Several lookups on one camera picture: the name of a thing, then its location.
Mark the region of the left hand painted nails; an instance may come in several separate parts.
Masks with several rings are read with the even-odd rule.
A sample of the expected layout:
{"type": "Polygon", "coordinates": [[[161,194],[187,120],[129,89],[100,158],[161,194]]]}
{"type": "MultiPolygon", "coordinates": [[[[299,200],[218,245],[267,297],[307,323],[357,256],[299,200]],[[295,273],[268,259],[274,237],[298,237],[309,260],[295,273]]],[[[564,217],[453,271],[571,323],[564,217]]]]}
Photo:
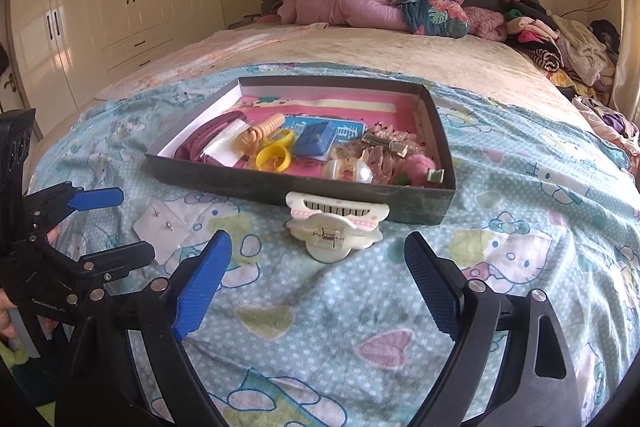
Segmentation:
{"type": "Polygon", "coordinates": [[[12,320],[11,312],[15,311],[17,306],[12,303],[3,288],[0,289],[0,339],[5,345],[18,336],[16,327],[12,320]]]}

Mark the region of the green sleeve forearm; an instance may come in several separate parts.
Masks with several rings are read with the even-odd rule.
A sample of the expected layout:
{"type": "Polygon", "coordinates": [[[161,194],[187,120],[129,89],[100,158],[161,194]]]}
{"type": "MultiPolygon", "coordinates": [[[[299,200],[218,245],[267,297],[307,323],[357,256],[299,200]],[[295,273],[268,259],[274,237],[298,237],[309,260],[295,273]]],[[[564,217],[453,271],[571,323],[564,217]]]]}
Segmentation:
{"type": "Polygon", "coordinates": [[[68,339],[58,325],[47,341],[47,351],[39,358],[29,358],[18,338],[1,337],[1,356],[28,401],[50,425],[54,425],[55,397],[60,383],[68,339]]]}

